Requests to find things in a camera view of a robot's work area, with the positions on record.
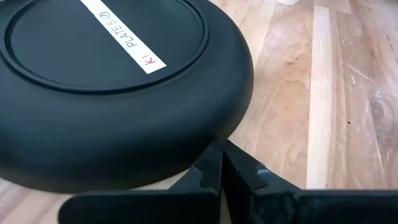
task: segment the black stand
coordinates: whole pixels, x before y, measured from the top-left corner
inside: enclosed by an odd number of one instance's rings
[[[77,195],[60,224],[219,224],[221,184],[233,224],[398,223],[398,191],[300,190],[230,141],[211,143],[168,190]]]

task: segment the tape label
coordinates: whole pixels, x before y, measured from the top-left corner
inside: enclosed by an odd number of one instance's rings
[[[146,46],[101,0],[80,0],[122,48],[150,74],[166,64]]]

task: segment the wood grain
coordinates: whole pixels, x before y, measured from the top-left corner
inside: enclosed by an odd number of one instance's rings
[[[230,139],[301,188],[398,188],[398,2],[212,2],[242,30],[255,69]],[[0,179],[0,224],[56,224],[69,197]]]

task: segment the black plastic part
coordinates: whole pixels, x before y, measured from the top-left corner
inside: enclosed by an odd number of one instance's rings
[[[213,142],[170,190],[77,196],[63,205],[59,220],[219,223],[220,183],[233,224],[398,223],[396,190],[300,190],[230,141]]]
[[[60,211],[60,224],[192,223],[219,224],[221,160],[210,144],[169,190],[132,190],[77,195]]]
[[[0,2],[1,178],[130,189],[188,169],[244,116],[251,55],[222,10],[102,1],[167,66],[146,74],[79,0]]]

